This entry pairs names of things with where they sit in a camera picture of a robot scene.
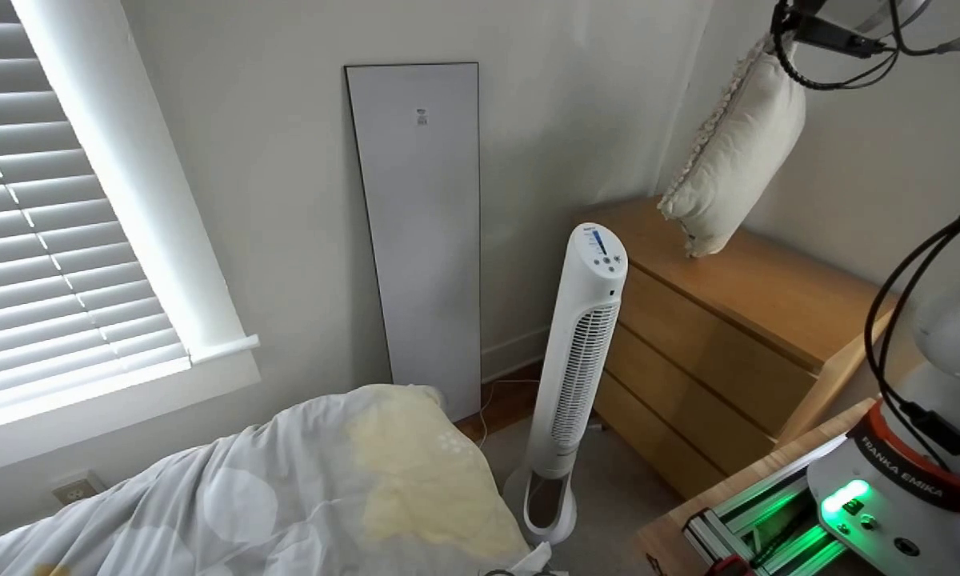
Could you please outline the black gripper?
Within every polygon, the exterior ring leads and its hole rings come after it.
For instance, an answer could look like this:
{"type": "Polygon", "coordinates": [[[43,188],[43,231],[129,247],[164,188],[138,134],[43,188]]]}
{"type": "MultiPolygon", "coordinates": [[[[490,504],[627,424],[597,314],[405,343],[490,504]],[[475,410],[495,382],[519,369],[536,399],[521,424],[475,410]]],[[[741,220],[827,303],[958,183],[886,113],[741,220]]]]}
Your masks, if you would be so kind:
{"type": "Polygon", "coordinates": [[[844,27],[836,27],[819,17],[821,0],[778,0],[770,14],[770,30],[778,35],[789,35],[792,42],[851,56],[851,57],[874,57],[883,52],[879,40],[867,40],[860,33],[851,33],[844,27]]]}

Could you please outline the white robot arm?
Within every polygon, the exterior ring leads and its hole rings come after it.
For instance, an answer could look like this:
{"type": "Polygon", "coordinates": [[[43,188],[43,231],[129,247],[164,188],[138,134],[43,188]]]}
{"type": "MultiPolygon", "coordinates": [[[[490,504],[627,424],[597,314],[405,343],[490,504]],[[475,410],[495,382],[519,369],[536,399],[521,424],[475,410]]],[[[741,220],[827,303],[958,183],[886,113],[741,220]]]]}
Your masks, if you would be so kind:
{"type": "MultiPolygon", "coordinates": [[[[792,45],[851,57],[933,57],[960,52],[960,35],[913,49],[902,30],[931,0],[778,0],[770,45],[789,81],[819,89],[789,64],[792,45]]],[[[960,215],[926,238],[883,281],[865,321],[865,360],[879,399],[844,432],[844,443],[805,467],[819,524],[879,573],[960,576],[960,284],[940,291],[915,321],[921,366],[894,386],[874,321],[894,284],[902,295],[960,238],[960,215]]]]}

